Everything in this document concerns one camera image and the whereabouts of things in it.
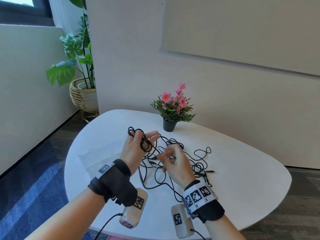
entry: hand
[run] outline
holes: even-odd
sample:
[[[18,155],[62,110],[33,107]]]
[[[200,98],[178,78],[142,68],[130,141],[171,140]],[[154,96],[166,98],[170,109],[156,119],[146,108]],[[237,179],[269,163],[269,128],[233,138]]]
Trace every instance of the hand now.
[[[168,160],[167,157],[175,156],[176,160]],[[168,171],[170,177],[179,186],[185,189],[188,184],[196,180],[191,169],[187,156],[182,152],[178,144],[168,146],[163,154],[158,154],[157,158],[163,164],[163,171]]]
[[[124,142],[124,146],[120,155],[120,159],[126,163],[131,171],[131,175],[133,175],[138,169],[143,156],[146,155],[141,147],[141,139],[142,139],[142,131],[137,130],[136,133],[132,132],[134,137],[128,135],[126,141]],[[157,131],[152,131],[146,133],[146,138],[154,145],[155,141],[160,138],[160,135]]]

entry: whiteboard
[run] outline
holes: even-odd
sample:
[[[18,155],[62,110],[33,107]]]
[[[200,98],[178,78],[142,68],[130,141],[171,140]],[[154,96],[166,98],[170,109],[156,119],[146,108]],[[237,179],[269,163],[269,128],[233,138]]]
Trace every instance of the whiteboard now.
[[[320,75],[320,0],[168,0],[162,49]]]

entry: black window frame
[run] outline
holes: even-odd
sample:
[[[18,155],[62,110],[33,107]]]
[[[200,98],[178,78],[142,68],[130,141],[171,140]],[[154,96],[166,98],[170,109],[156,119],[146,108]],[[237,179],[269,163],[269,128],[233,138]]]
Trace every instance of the black window frame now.
[[[49,0],[32,0],[34,7],[0,1],[0,24],[54,26]]]

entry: table top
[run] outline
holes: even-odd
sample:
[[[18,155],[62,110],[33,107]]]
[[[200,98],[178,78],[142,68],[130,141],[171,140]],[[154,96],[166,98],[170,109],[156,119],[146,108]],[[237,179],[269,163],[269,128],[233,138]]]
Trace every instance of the table top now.
[[[246,145],[236,139],[223,135],[214,130],[187,122],[178,122],[173,132],[163,130],[163,119],[158,114],[133,110],[111,110],[90,122],[73,141],[65,164],[66,194],[71,201],[86,189],[90,177],[85,170],[79,155],[98,145],[111,143],[123,139],[127,135],[128,127],[140,128],[144,132],[157,130],[167,138],[174,138],[185,146],[190,155],[196,149],[205,150],[210,147],[211,154],[205,158],[212,189],[219,197],[227,217],[237,227],[244,229],[271,213],[286,196],[291,176],[288,170],[276,159]],[[159,146],[165,146],[158,140]],[[156,185],[153,170],[149,169],[145,185]],[[162,172],[157,172],[159,180]],[[138,171],[130,178],[136,188],[142,188]],[[175,189],[183,190],[174,183]],[[162,185],[156,189],[146,190],[148,200],[139,225],[134,229],[121,226],[118,218],[112,219],[103,232],[129,239],[178,239],[171,216],[171,207],[178,204],[172,190]],[[98,217],[91,225],[91,229],[100,230],[105,222],[114,214],[122,213],[123,205],[108,201]],[[199,219],[192,220],[194,229],[205,238],[209,233]],[[200,239],[193,234],[186,239]]]

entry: window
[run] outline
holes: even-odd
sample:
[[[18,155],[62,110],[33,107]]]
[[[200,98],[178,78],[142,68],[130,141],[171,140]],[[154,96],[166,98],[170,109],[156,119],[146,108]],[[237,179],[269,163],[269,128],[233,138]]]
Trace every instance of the window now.
[[[0,24],[54,26],[49,0],[0,0]]]

